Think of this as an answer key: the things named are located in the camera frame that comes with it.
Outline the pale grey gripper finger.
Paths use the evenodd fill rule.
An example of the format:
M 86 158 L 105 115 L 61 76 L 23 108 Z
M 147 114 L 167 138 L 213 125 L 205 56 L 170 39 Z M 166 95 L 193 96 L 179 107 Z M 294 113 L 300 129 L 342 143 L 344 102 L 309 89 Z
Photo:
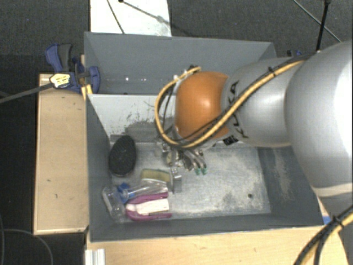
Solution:
M 173 166 L 177 160 L 177 152 L 176 149 L 170 147 L 166 143 L 162 144 L 162 157 L 167 166 Z
M 170 169 L 172 192 L 180 193 L 182 191 L 182 175 L 176 168 Z

